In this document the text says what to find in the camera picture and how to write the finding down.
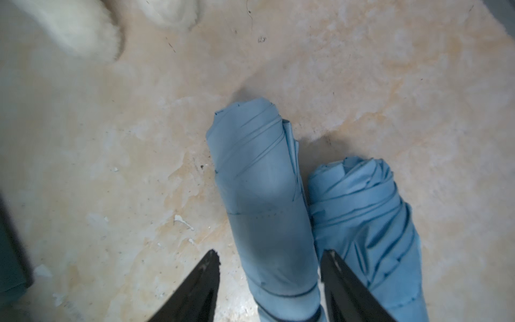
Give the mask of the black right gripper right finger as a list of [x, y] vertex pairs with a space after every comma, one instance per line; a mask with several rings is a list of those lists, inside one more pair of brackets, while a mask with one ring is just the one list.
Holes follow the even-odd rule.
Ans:
[[321, 281], [329, 321], [395, 322], [335, 250], [323, 252]]

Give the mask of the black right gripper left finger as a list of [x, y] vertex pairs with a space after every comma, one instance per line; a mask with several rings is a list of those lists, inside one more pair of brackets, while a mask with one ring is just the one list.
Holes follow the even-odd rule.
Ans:
[[219, 284], [219, 255], [209, 250], [150, 322], [213, 322]]

